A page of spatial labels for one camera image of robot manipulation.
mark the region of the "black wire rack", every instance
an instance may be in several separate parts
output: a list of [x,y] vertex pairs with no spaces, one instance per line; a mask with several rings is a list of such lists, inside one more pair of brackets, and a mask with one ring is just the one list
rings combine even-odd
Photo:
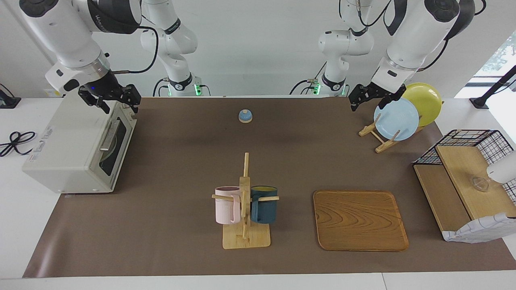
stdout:
[[[477,147],[488,164],[493,164],[514,151],[498,130],[453,130],[414,161],[414,165],[443,165],[437,154],[437,146]],[[509,181],[503,187],[513,203],[516,204],[516,180]]]

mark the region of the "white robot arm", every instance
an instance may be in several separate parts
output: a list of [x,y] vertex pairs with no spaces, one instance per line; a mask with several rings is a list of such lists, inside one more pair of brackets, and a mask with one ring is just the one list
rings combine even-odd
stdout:
[[[175,13],[172,0],[144,0],[149,11],[149,21],[158,27],[158,59],[168,75],[169,90],[173,96],[200,95],[196,86],[200,79],[190,72],[183,54],[197,49],[197,37],[181,23]],[[156,39],[151,31],[144,31],[140,37],[141,45],[154,53]]]
[[109,107],[117,100],[138,111],[141,96],[134,87],[122,87],[110,70],[106,55],[92,39],[92,31],[131,34],[140,25],[139,0],[20,0],[23,17],[58,62],[46,73],[59,92],[80,87],[90,106]]
[[[367,22],[373,0],[362,0],[361,13]],[[349,69],[349,63],[344,60],[348,55],[366,55],[373,49],[373,36],[367,32],[358,16],[358,6],[355,0],[342,0],[340,11],[342,20],[348,30],[331,30],[319,37],[319,49],[327,58],[326,69],[318,79],[321,88],[319,93],[339,95],[344,88],[344,82]]]
[[410,79],[426,57],[447,37],[458,18],[456,0],[418,1],[394,34],[393,42],[368,86],[358,84],[349,95],[351,109],[374,98],[381,98],[379,107],[397,101]]
[[[373,38],[367,32],[371,25],[367,16],[374,0],[342,0],[342,20],[350,29],[332,30],[319,38],[319,48],[327,56],[328,64],[318,82],[320,92],[338,95],[342,91],[349,64],[346,55],[366,55],[373,48]],[[380,108],[397,101],[405,92],[404,82],[423,65],[426,57],[443,40],[448,40],[465,29],[475,14],[474,0],[415,0],[407,11],[407,0],[391,0],[396,15],[386,25],[394,35],[391,45],[380,61],[368,86],[358,84],[349,95],[351,109],[361,103],[382,98]]]

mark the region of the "mug tree stand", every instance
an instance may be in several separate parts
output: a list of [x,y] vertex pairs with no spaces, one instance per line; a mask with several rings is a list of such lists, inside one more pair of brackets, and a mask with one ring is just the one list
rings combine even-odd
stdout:
[[[263,248],[270,246],[269,224],[251,221],[251,178],[249,172],[249,153],[244,159],[244,176],[240,177],[240,222],[224,224],[222,228],[222,247],[224,250]],[[233,201],[232,197],[212,195],[214,199]],[[279,200],[280,197],[260,197],[258,201]]]

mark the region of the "tree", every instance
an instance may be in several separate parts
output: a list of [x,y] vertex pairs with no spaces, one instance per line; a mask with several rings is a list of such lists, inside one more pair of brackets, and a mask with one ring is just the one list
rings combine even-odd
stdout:
[[516,31],[509,36],[506,42],[498,48],[498,50],[489,58],[486,64],[482,67],[482,71],[498,71],[507,63],[507,54],[511,56],[516,55]]

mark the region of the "oven label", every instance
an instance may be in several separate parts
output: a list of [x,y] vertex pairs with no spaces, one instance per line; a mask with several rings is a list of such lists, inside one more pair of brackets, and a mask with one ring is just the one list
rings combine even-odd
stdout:
[[45,147],[46,141],[50,138],[52,135],[52,132],[54,132],[56,126],[48,126],[45,131],[43,132],[43,136],[39,140],[36,147],[34,147],[32,153],[29,157],[29,162],[34,162],[38,159],[39,155],[41,154],[41,151],[43,151],[43,148]]

